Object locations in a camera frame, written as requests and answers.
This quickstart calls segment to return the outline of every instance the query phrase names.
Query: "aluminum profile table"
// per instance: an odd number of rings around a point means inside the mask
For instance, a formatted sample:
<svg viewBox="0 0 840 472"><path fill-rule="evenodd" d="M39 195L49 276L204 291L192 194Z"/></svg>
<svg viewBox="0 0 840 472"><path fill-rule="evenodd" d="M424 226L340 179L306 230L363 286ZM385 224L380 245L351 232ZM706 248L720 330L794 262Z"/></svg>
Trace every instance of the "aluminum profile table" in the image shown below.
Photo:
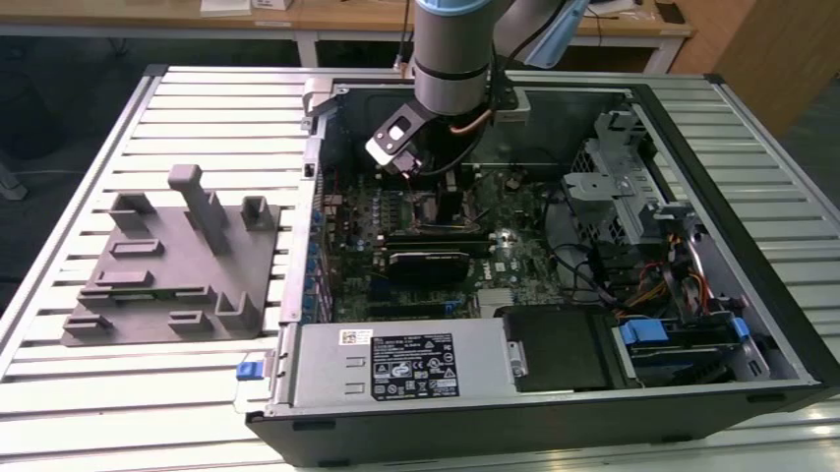
<svg viewBox="0 0 840 472"><path fill-rule="evenodd" d="M141 81L0 322L0 471L284 471L253 435L266 383L236 366L274 347L300 217L310 138L301 128L310 77L393 78L385 70L160 68ZM726 85L703 77L519 73L543 82L647 83L707 165L818 331L840 354L840 217ZM119 191L178 203L176 163L205 169L222 203L281 205L264 336L248 341L66 348L62 325L105 248ZM680 196L664 161L662 171ZM838 470L840 403L750 420L700 441L380 464L365 470Z"/></svg>

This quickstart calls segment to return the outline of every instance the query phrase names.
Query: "orange wire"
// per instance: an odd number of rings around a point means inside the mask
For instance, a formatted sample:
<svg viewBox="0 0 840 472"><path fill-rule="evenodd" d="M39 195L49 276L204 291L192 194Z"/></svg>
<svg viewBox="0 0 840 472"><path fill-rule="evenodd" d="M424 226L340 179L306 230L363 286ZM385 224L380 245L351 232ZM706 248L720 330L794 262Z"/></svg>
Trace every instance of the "orange wire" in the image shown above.
<svg viewBox="0 0 840 472"><path fill-rule="evenodd" d="M449 127L449 132L453 135L456 135L456 136L461 136L461 135L467 135L469 133L473 133L479 129L479 127L483 126L483 123L485 123L491 119L493 114L495 114L495 111L488 108L485 110L485 113L479 115L479 118L476 118L476 120L473 120L473 123L471 123L464 128L459 128L456 126L451 126Z"/></svg>

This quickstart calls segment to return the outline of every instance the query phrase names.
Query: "white desk leg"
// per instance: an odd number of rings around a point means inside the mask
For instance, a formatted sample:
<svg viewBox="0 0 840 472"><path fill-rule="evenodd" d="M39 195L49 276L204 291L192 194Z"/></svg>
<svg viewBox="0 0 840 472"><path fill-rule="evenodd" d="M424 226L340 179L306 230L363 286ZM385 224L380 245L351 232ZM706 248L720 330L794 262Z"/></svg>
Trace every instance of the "white desk leg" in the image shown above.
<svg viewBox="0 0 840 472"><path fill-rule="evenodd" d="M662 40L646 66L646 74L668 74L684 40L686 38L679 36L666 37Z"/></svg>
<svg viewBox="0 0 840 472"><path fill-rule="evenodd" d="M318 67L318 42L317 31L296 31L294 40L298 43L298 55L301 56L301 67Z"/></svg>

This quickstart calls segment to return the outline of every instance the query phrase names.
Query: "motherboard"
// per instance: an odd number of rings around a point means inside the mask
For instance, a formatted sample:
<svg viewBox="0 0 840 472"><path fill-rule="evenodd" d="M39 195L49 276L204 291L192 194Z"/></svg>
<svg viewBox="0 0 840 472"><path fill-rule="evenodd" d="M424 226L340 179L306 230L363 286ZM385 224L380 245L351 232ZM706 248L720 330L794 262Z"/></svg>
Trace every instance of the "motherboard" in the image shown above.
<svg viewBox="0 0 840 472"><path fill-rule="evenodd" d="M328 195L334 323L479 318L499 297L507 305L563 303L545 241L547 185L509 169L471 177L451 224L424 217L436 193L409 183L396 190L360 177ZM453 261L396 279L389 267L405 263L412 271L412 259L429 253Z"/></svg>

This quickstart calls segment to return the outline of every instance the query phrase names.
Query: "gray plastic block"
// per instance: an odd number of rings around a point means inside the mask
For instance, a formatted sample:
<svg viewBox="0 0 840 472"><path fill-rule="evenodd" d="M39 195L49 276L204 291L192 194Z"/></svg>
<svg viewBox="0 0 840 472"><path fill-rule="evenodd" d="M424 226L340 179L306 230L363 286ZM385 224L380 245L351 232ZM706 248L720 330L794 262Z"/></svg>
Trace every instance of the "gray plastic block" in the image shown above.
<svg viewBox="0 0 840 472"><path fill-rule="evenodd" d="M201 188L201 173L197 165L174 165L169 177L170 188L185 197L192 225L201 231L213 254L228 254L232 248L222 231L228 226L228 217L216 194L206 194Z"/></svg>
<svg viewBox="0 0 840 472"><path fill-rule="evenodd" d="M213 331L213 323L202 310L172 312L169 325L174 332L184 335Z"/></svg>
<svg viewBox="0 0 840 472"><path fill-rule="evenodd" d="M188 170L188 179L177 172L177 186L193 185L196 172ZM192 207L192 219L210 215L229 251L214 252L208 233L193 228L182 206L150 210L145 197L121 196L117 211L133 210L146 230L138 231L134 223L129 231L121 226L114 230L65 325L65 345L249 339L260 334L280 207L249 197L241 206L218 206L221 218L216 199L201 188L198 192L206 206Z"/></svg>
<svg viewBox="0 0 840 472"><path fill-rule="evenodd" d="M242 292L240 298L234 300L237 306L233 305L228 295L220 295L216 305L216 316L229 329L250 329L254 324L262 323L261 312L252 303L249 294Z"/></svg>
<svg viewBox="0 0 840 472"><path fill-rule="evenodd" d="M119 194L109 214L117 227L125 232L149 232L144 216L156 213L156 207L144 194Z"/></svg>
<svg viewBox="0 0 840 472"><path fill-rule="evenodd" d="M115 259L161 256L164 254L164 244L157 239L113 241L109 252Z"/></svg>
<svg viewBox="0 0 840 472"><path fill-rule="evenodd" d="M246 197L242 200L242 221L249 231L258 231L272 227L272 211L266 197Z"/></svg>
<svg viewBox="0 0 840 472"><path fill-rule="evenodd" d="M111 322L102 315L71 317L65 322L65 330L74 336L105 336L111 327Z"/></svg>
<svg viewBox="0 0 840 472"><path fill-rule="evenodd" d="M137 272L101 272L99 278L94 281L101 287L149 287L156 277L149 270Z"/></svg>

